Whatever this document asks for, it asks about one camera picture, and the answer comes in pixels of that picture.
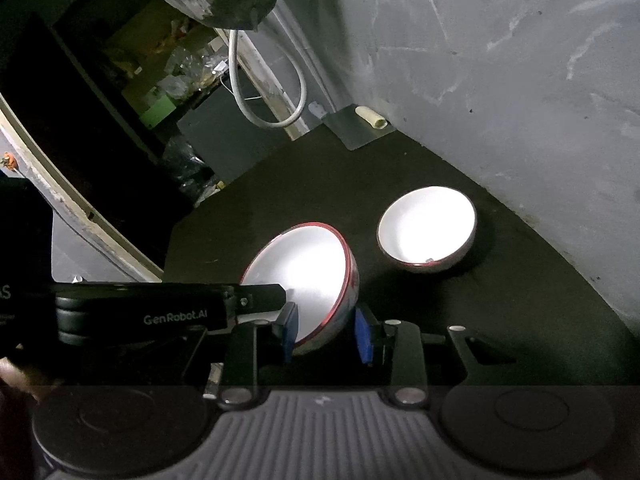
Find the person's left hand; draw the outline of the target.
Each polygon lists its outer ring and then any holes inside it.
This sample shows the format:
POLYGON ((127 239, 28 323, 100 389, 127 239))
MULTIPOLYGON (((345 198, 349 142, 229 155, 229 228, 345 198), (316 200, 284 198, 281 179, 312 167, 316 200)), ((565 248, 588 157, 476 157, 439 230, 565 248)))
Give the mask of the person's left hand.
POLYGON ((55 387, 56 382, 35 370, 25 370, 18 367, 8 358, 0 360, 1 380, 10 388, 32 396, 36 401, 41 401, 55 387))

